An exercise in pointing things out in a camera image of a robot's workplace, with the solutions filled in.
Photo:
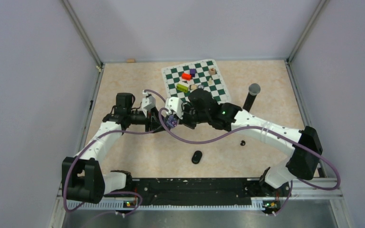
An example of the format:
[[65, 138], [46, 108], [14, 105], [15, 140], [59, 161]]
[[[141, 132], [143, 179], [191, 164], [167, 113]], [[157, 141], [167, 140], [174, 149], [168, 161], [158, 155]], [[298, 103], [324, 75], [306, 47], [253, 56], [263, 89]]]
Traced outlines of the lavender earbud charging case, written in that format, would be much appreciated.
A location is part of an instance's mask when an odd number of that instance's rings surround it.
[[178, 119], [173, 115], [170, 115], [166, 118], [165, 125], [168, 127], [168, 129], [175, 128], [178, 125]]

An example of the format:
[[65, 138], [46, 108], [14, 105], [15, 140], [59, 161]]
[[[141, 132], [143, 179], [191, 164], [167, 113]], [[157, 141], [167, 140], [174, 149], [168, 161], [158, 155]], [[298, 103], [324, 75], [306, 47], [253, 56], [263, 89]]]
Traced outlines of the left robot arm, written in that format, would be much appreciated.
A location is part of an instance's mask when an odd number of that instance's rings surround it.
[[65, 200], [99, 203], [101, 199], [117, 191], [121, 196], [133, 192], [131, 174], [127, 171], [111, 171], [103, 174], [101, 163], [107, 153], [124, 134], [131, 134], [130, 125], [143, 125], [144, 134], [161, 129], [156, 100], [148, 90], [138, 108], [133, 107], [132, 93], [118, 93], [116, 104], [102, 120], [97, 133], [76, 155], [62, 162], [62, 196]]

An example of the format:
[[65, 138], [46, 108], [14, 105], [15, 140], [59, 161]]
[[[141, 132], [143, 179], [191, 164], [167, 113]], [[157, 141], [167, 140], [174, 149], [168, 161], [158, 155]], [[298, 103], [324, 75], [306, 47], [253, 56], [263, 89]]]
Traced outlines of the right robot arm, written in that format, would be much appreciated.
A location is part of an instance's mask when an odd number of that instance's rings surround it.
[[303, 130], [288, 128], [263, 120], [240, 106], [219, 104], [210, 92], [203, 89], [192, 91], [188, 99], [181, 104], [183, 125], [194, 129], [198, 124], [208, 123], [217, 130], [236, 131], [258, 139], [287, 156], [262, 174], [259, 188], [264, 195], [272, 196], [279, 187], [293, 179], [313, 179], [319, 158], [306, 148], [322, 154], [316, 129], [311, 126], [305, 126]]

